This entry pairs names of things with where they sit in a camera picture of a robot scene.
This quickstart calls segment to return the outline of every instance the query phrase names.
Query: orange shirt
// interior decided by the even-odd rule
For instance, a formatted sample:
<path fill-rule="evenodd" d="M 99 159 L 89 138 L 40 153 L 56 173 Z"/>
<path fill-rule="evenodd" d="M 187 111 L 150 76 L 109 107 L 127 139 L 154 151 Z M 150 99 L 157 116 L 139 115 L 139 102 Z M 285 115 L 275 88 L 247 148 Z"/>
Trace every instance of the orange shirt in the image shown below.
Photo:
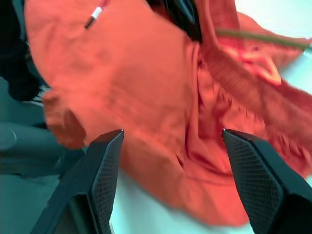
<path fill-rule="evenodd" d="M 272 75 L 267 64 L 236 56 L 257 46 L 259 58 L 281 68 L 301 51 L 217 38 L 215 27 L 264 29 L 237 14 L 234 0 L 196 3 L 201 45 L 144 0 L 110 0 L 88 30 L 98 0 L 28 0 L 26 27 L 35 65 L 52 87 L 43 99 L 46 122 L 61 144 L 79 148 L 122 128 L 121 167 L 145 190 L 206 224 L 238 226 L 248 218 L 222 129 L 265 138 L 306 176 L 312 97 L 284 80 L 268 82 L 254 72 Z"/>

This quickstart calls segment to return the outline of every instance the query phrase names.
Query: drawstring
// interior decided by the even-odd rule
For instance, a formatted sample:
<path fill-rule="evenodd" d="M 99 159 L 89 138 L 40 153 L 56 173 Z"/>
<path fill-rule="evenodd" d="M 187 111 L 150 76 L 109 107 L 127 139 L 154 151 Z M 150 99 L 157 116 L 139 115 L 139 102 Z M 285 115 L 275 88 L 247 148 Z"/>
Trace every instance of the drawstring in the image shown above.
<path fill-rule="evenodd" d="M 281 85 L 282 79 L 277 67 L 269 56 L 261 54 L 254 49 L 253 51 L 243 51 L 229 46 L 223 47 L 232 58 L 243 63 L 243 67 L 254 76 L 265 79 L 267 82 L 276 86 Z"/>
<path fill-rule="evenodd" d="M 109 0 L 102 0 L 100 4 L 96 7 L 92 15 L 89 17 L 88 21 L 85 23 L 84 28 L 88 29 L 91 24 L 98 18 L 103 8 L 108 4 Z"/>

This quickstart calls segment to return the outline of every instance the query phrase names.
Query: textured gripper pad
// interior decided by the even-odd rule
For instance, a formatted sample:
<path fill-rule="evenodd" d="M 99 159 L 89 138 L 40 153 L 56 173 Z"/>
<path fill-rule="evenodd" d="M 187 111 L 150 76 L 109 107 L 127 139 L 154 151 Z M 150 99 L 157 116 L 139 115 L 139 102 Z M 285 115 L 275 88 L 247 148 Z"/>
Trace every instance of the textured gripper pad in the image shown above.
<path fill-rule="evenodd" d="M 255 234 L 267 234 L 283 201 L 283 190 L 245 140 L 223 133 L 240 199 Z"/>
<path fill-rule="evenodd" d="M 107 147 L 91 190 L 96 215 L 103 234 L 110 234 L 109 220 L 116 194 L 119 156 L 123 137 L 116 137 Z"/>

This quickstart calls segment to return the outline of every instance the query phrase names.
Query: green stick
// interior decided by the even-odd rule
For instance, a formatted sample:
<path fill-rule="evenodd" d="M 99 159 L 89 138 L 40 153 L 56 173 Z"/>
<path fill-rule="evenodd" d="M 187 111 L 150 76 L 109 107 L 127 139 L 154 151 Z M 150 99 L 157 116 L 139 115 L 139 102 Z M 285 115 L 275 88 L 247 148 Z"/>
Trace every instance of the green stick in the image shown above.
<path fill-rule="evenodd" d="M 271 35 L 260 35 L 260 34 L 254 34 L 250 32 L 236 31 L 236 30 L 230 30 L 230 29 L 217 29 L 216 34 L 218 36 L 254 39 L 254 40 L 259 40 L 263 42 L 270 42 L 270 43 L 279 44 L 283 46 L 296 47 L 302 50 L 312 51 L 312 46 L 309 46 L 307 44 L 299 43 L 295 41 L 289 41 L 289 40 L 281 39 L 281 38 L 271 36 Z"/>

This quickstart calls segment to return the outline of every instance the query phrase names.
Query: drawstring tip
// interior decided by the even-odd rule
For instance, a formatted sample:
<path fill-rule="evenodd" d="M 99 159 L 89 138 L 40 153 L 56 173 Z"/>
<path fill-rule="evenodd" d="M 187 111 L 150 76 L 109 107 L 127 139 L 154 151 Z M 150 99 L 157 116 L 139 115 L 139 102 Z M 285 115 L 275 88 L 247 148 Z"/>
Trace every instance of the drawstring tip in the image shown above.
<path fill-rule="evenodd" d="M 86 24 L 84 25 L 84 28 L 85 28 L 85 29 L 88 29 L 88 28 L 91 26 L 91 24 L 94 22 L 94 20 L 95 20 L 95 18 L 91 16 L 91 17 L 88 19 L 88 21 L 86 22 Z"/>

